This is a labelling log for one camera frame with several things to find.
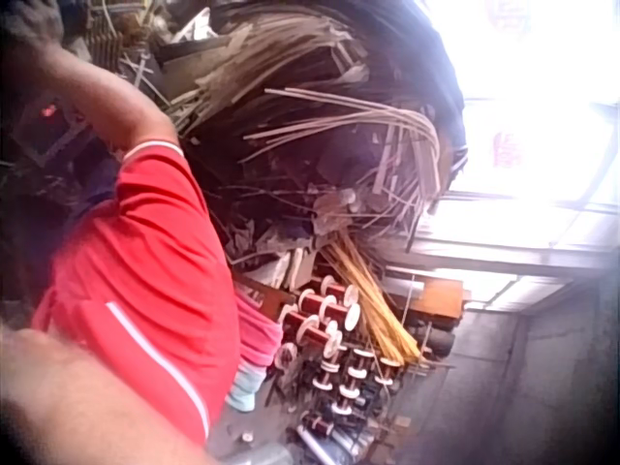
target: hand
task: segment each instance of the hand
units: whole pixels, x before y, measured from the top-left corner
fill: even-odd
[[[56,0],[13,0],[3,22],[17,53],[39,55],[60,47],[63,25]]]

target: concrete wall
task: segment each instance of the concrete wall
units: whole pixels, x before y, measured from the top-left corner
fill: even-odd
[[[485,463],[611,463],[597,455],[618,435],[617,289],[609,279],[529,319]]]
[[[405,387],[400,412],[412,431],[396,463],[481,463],[487,431],[504,412],[504,386],[519,372],[525,329],[516,315],[465,313],[447,360],[455,368]]]
[[[617,289],[609,279],[531,317],[466,313],[455,369],[406,387],[413,431],[396,463],[612,463],[595,454],[618,437]]]

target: red t-shirt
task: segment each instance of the red t-shirt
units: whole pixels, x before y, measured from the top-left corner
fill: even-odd
[[[90,212],[52,263],[33,327],[80,344],[204,444],[239,362],[233,280],[178,147],[125,158],[116,198]]]

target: roof beam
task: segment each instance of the roof beam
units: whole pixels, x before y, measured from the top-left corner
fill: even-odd
[[[525,276],[591,278],[618,267],[617,251],[507,247],[417,238],[406,253],[403,237],[374,239],[386,264],[403,268],[456,268]]]

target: bundle of wire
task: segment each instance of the bundle of wire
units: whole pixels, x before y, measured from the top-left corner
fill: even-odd
[[[322,253],[344,281],[359,289],[366,330],[381,349],[383,356],[400,363],[418,360],[420,351],[416,340],[389,309],[376,277],[351,238],[341,232],[338,239],[329,244]]]

